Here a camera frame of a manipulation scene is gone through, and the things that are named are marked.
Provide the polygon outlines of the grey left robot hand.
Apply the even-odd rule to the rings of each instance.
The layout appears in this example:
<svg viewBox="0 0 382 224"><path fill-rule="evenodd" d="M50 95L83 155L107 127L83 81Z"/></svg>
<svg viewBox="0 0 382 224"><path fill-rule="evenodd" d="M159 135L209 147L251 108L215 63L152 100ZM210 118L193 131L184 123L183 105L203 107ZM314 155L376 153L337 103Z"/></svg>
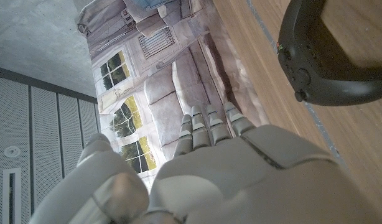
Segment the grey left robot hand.
<svg viewBox="0 0 382 224"><path fill-rule="evenodd" d="M233 103L182 119L172 160L148 189L103 134L44 198L31 223L382 223L329 152Z"/></svg>

